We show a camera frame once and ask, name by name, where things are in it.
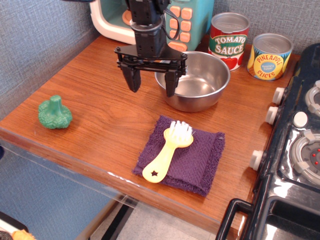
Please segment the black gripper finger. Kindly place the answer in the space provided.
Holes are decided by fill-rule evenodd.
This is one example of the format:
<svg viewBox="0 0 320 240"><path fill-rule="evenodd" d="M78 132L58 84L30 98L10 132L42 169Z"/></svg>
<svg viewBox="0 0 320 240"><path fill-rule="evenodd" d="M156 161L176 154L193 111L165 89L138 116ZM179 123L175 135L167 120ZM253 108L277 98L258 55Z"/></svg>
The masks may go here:
<svg viewBox="0 0 320 240"><path fill-rule="evenodd" d="M167 97L173 97L179 82L179 72L170 70L165 73L165 89Z"/></svg>
<svg viewBox="0 0 320 240"><path fill-rule="evenodd" d="M126 65L122 65L120 68L129 89L136 93L141 86L140 70Z"/></svg>

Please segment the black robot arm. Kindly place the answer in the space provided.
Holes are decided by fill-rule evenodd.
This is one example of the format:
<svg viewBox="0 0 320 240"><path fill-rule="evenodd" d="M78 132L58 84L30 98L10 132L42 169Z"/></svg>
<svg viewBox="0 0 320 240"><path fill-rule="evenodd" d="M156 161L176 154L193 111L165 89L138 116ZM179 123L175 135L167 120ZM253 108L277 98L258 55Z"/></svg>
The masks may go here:
<svg viewBox="0 0 320 240"><path fill-rule="evenodd" d="M179 78L186 74L188 56L167 44L165 15L173 13L169 0L128 0L131 12L130 27L134 31L135 45L117 47L117 65L122 70L129 89L137 92L141 85L141 71L163 73L166 95L172 97Z"/></svg>

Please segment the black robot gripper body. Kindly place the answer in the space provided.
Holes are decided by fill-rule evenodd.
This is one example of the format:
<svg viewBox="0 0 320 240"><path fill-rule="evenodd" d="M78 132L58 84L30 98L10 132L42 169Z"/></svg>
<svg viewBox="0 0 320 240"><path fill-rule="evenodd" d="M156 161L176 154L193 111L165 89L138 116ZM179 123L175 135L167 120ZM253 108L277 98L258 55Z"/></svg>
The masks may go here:
<svg viewBox="0 0 320 240"><path fill-rule="evenodd" d="M163 22L149 25L131 23L135 44L118 46L114 49L117 54L117 64L123 73L174 72L187 71L187 55L177 51L167 44L167 32Z"/></svg>

